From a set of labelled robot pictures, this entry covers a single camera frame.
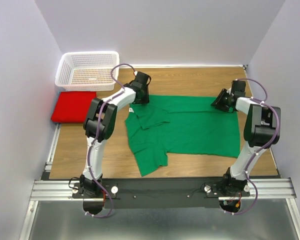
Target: laundry basket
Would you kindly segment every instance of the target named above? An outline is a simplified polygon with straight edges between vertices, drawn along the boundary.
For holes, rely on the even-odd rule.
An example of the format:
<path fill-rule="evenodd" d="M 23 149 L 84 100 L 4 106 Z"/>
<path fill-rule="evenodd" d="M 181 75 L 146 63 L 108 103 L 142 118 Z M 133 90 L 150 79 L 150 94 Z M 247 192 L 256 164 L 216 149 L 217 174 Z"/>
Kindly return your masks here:
<path fill-rule="evenodd" d="M 119 64 L 116 51 L 80 51 L 63 54 L 55 75 L 55 85 L 67 91 L 111 91 L 115 81 L 111 69 Z M 113 71 L 117 79 L 119 68 Z"/>

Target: purple hose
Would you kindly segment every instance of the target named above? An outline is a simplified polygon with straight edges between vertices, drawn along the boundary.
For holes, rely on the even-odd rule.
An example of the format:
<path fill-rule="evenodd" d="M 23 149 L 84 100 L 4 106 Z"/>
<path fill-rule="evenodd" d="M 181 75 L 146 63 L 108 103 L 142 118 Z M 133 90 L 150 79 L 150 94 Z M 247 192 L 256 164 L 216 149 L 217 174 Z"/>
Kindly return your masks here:
<path fill-rule="evenodd" d="M 259 82 L 256 81 L 256 80 L 249 79 L 249 78 L 241 78 L 241 80 L 242 80 L 242 79 L 247 79 L 247 80 L 250 80 L 250 81 L 253 81 L 253 82 L 259 84 L 259 85 L 262 87 L 262 89 L 264 90 L 264 93 L 265 93 L 265 100 L 268 99 L 267 91 L 266 91 L 265 88 L 261 85 L 261 83 L 259 83 Z M 251 162 L 253 161 L 253 159 L 255 158 L 256 154 L 259 153 L 261 150 L 263 150 L 263 149 L 269 147 L 269 146 L 272 144 L 272 142 L 273 142 L 273 141 L 275 140 L 275 138 L 277 137 L 278 132 L 279 132 L 279 129 L 280 129 L 280 120 L 279 120 L 279 116 L 278 116 L 277 112 L 275 111 L 275 109 L 274 109 L 272 106 L 266 104 L 263 100 L 259 100 L 259 99 L 256 99 L 256 98 L 251 98 L 251 101 L 253 101 L 253 102 L 257 103 L 257 104 L 260 104 L 260 105 L 262 105 L 262 106 L 265 106 L 265 107 L 269 108 L 269 109 L 273 112 L 273 115 L 274 115 L 275 121 L 276 121 L 276 127 L 275 127 L 275 130 L 274 130 L 274 134 L 272 135 L 272 137 L 270 138 L 270 140 L 269 140 L 266 144 L 264 144 L 263 146 L 261 146 L 258 150 L 256 150 L 256 151 L 251 155 L 251 157 L 249 158 L 249 161 L 248 161 L 248 163 L 246 164 L 245 169 L 244 169 L 244 171 L 245 171 L 244 174 L 245 174 L 246 179 L 248 180 L 249 183 L 251 183 L 251 184 L 253 185 L 253 187 L 254 187 L 254 189 L 255 189 L 255 199 L 253 200 L 253 203 L 252 203 L 248 208 L 246 208 L 245 210 L 240 211 L 240 212 L 229 212 L 229 213 L 232 214 L 232 215 L 241 215 L 241 214 L 244 214 L 244 213 L 248 212 L 250 209 L 252 209 L 252 208 L 255 206 L 255 204 L 256 204 L 256 202 L 257 202 L 257 200 L 258 200 L 258 195 L 259 195 L 259 193 L 258 193 L 257 186 L 255 185 L 255 183 L 254 183 L 253 181 L 251 181 L 251 179 L 249 178 L 249 176 L 248 176 L 248 174 L 247 174 L 248 168 L 249 168 Z"/>
<path fill-rule="evenodd" d="M 100 128 L 100 123 L 101 123 L 101 115 L 102 115 L 102 112 L 103 112 L 103 110 L 104 110 L 105 105 L 106 105 L 108 102 L 110 102 L 111 100 L 113 100 L 113 99 L 119 97 L 120 95 L 122 95 L 122 94 L 125 92 L 125 87 L 123 86 L 123 84 L 122 84 L 121 82 L 119 82 L 118 80 L 116 80 L 116 79 L 114 78 L 114 76 L 113 76 L 114 70 L 115 70 L 116 68 L 122 66 L 122 65 L 127 65 L 127 66 L 131 67 L 131 68 L 133 69 L 133 72 L 136 71 L 131 65 L 126 64 L 126 63 L 121 63 L 121 64 L 119 64 L 119 65 L 117 65 L 117 66 L 115 66 L 114 68 L 111 69 L 110 74 L 111 74 L 112 79 L 113 79 L 116 83 L 118 83 L 118 84 L 121 86 L 121 88 L 123 89 L 123 91 L 121 91 L 121 92 L 119 92 L 118 94 L 114 95 L 111 99 L 108 99 L 108 100 L 104 101 L 103 104 L 101 105 L 100 111 L 99 111 L 99 116 L 98 116 L 98 122 L 97 122 L 97 125 L 96 125 L 95 138 L 94 138 L 93 141 L 91 142 L 91 145 L 90 145 L 90 147 L 89 147 L 89 149 L 88 149 L 88 152 L 87 152 L 87 155 L 86 155 L 86 158 L 87 158 L 87 166 L 88 166 L 89 173 L 90 173 L 90 175 L 91 175 L 93 181 L 98 185 L 99 188 L 101 188 L 101 189 L 105 192 L 105 194 L 108 195 L 109 200 L 110 200 L 110 202 L 111 202 L 111 208 L 110 208 L 110 211 L 109 211 L 107 214 L 105 214 L 105 215 L 94 215 L 94 214 L 91 214 L 90 212 L 85 212 L 86 215 L 89 215 L 89 216 L 91 216 L 91 217 L 93 217 L 93 218 L 98 218 L 98 219 L 109 217 L 110 214 L 111 214 L 111 212 L 113 211 L 115 205 L 114 205 L 114 201 L 113 201 L 112 197 L 110 196 L 109 192 L 108 192 L 108 191 L 107 191 L 107 190 L 106 190 L 106 189 L 98 182 L 98 180 L 95 178 L 94 173 L 93 173 L 93 171 L 92 171 L 92 169 L 91 169 L 91 167 L 90 167 L 90 166 L 91 166 L 90 155 L 91 155 L 92 147 L 93 147 L 93 145 L 95 144 L 95 142 L 98 140 L 98 137 L 99 137 L 99 128 Z"/>

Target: purple cable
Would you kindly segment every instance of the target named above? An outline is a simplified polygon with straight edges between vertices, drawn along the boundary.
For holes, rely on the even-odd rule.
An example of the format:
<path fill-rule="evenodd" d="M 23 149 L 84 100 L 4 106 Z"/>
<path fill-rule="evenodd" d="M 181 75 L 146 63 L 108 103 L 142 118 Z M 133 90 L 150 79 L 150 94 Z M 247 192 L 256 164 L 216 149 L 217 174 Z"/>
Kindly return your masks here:
<path fill-rule="evenodd" d="M 93 145 L 95 144 L 95 142 L 98 140 L 98 137 L 99 137 L 99 128 L 100 128 L 99 126 L 100 126 L 100 123 L 101 123 L 101 115 L 102 115 L 102 113 L 103 113 L 103 110 L 104 110 L 105 105 L 106 105 L 108 102 L 110 102 L 111 100 L 113 100 L 113 99 L 119 97 L 120 95 L 122 95 L 122 94 L 125 92 L 125 87 L 123 86 L 123 84 L 122 84 L 121 82 L 119 82 L 118 80 L 116 80 L 116 79 L 113 77 L 113 72 L 114 72 L 114 70 L 115 70 L 117 67 L 122 66 L 122 65 L 127 65 L 127 66 L 131 67 L 131 68 L 133 69 L 133 72 L 135 72 L 135 69 L 134 69 L 131 65 L 126 64 L 126 63 L 121 63 L 121 64 L 115 66 L 114 68 L 112 68 L 112 70 L 111 70 L 111 72 L 110 72 L 111 77 L 112 77 L 112 79 L 113 79 L 116 83 L 120 84 L 120 86 L 121 86 L 121 88 L 123 89 L 123 91 L 121 91 L 121 92 L 119 92 L 118 94 L 114 95 L 112 98 L 110 98 L 110 99 L 104 101 L 103 104 L 101 105 L 100 111 L 99 111 L 99 116 L 98 116 L 98 122 L 97 122 L 97 125 L 96 125 L 95 138 L 94 138 L 93 141 L 91 142 L 91 145 L 90 145 L 90 147 L 89 147 L 89 149 L 88 149 L 88 152 L 87 152 L 87 155 L 86 155 L 89 173 L 90 173 L 90 175 L 91 175 L 93 181 L 98 185 L 99 188 L 101 188 L 101 189 L 105 192 L 105 194 L 108 195 L 109 200 L 110 200 L 110 202 L 111 202 L 111 208 L 110 208 L 110 211 L 109 211 L 107 214 L 105 214 L 105 215 L 94 215 L 94 214 L 91 214 L 90 212 L 87 212 L 87 211 L 85 212 L 86 215 L 89 215 L 89 216 L 91 216 L 91 217 L 93 217 L 93 218 L 98 218 L 98 219 L 109 217 L 109 215 L 110 215 L 111 212 L 113 211 L 115 205 L 114 205 L 114 201 L 113 201 L 112 197 L 110 196 L 109 192 L 108 192 L 108 191 L 107 191 L 107 190 L 106 190 L 106 189 L 98 182 L 98 180 L 95 178 L 94 173 L 93 173 L 93 171 L 92 171 L 92 169 L 91 169 L 91 167 L 90 167 L 90 166 L 91 166 L 90 155 L 91 155 L 92 147 L 93 147 Z"/>
<path fill-rule="evenodd" d="M 268 93 L 267 93 L 266 89 L 264 88 L 264 86 L 260 82 L 254 80 L 254 79 L 250 79 L 250 78 L 240 78 L 240 79 L 237 79 L 237 80 L 249 80 L 249 81 L 255 82 L 255 83 L 257 83 L 264 90 L 264 93 L 265 93 L 265 99 L 264 100 L 259 100 L 259 99 L 253 98 L 253 97 L 250 98 L 250 99 L 251 99 L 251 101 L 253 101 L 253 102 L 257 103 L 257 104 L 260 104 L 262 106 L 267 107 L 268 109 L 270 109 L 273 112 L 273 115 L 274 115 L 275 121 L 276 121 L 276 127 L 275 127 L 275 130 L 274 130 L 274 134 L 272 135 L 272 137 L 270 138 L 270 140 L 266 144 L 264 144 L 263 146 L 261 146 L 258 150 L 256 150 L 251 155 L 251 157 L 249 158 L 248 163 L 246 164 L 246 166 L 244 168 L 244 174 L 245 174 L 246 179 L 248 180 L 249 183 L 252 184 L 252 186 L 255 189 L 255 199 L 253 200 L 253 203 L 248 208 L 246 208 L 243 211 L 240 211 L 240 212 L 228 212 L 228 213 L 230 213 L 232 215 L 245 214 L 246 212 L 248 212 L 250 209 L 252 209 L 255 206 L 255 204 L 256 204 L 256 202 L 258 200 L 259 193 L 258 193 L 257 186 L 255 185 L 255 183 L 253 181 L 251 181 L 251 179 L 249 178 L 249 176 L 247 174 L 248 168 L 249 168 L 250 164 L 252 163 L 253 159 L 255 158 L 255 156 L 257 155 L 257 153 L 259 153 L 261 150 L 269 147 L 272 144 L 272 142 L 277 137 L 279 129 L 280 129 L 280 120 L 279 120 L 279 116 L 278 116 L 276 110 L 272 106 L 270 106 L 270 105 L 268 105 L 268 104 L 265 103 L 265 100 L 268 99 Z"/>

